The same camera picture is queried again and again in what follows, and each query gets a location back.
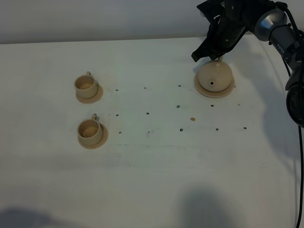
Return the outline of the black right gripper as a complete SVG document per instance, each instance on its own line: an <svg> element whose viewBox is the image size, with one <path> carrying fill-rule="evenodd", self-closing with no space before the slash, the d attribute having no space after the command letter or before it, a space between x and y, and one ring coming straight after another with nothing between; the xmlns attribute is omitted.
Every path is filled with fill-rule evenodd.
<svg viewBox="0 0 304 228"><path fill-rule="evenodd" d="M215 60L230 52L261 15L259 0L207 0L197 9L210 26L205 40L191 54L195 62L204 57Z"/></svg>

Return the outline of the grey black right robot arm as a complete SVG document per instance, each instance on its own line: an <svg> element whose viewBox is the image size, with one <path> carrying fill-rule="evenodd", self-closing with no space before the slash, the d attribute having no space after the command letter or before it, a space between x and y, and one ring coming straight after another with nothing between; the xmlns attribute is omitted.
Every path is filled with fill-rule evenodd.
<svg viewBox="0 0 304 228"><path fill-rule="evenodd" d="M192 53L194 61L215 60L230 52L246 32L267 41L290 69L286 107L292 120L304 125L304 33L287 4L272 0L207 0L197 9L209 21L206 39Z"/></svg>

